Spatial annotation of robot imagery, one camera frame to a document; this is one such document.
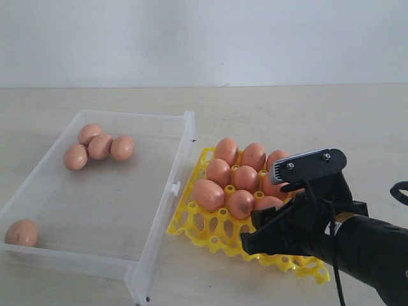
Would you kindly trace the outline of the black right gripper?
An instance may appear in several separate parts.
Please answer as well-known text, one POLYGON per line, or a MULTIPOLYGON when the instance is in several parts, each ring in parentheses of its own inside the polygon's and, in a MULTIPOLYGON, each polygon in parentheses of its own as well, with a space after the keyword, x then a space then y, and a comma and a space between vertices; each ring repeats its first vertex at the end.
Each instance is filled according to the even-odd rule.
POLYGON ((362 215, 363 203, 319 205, 302 196, 280 210, 253 211, 252 232, 241 233, 253 254, 314 256, 374 288, 386 305, 407 305, 407 230, 362 215))

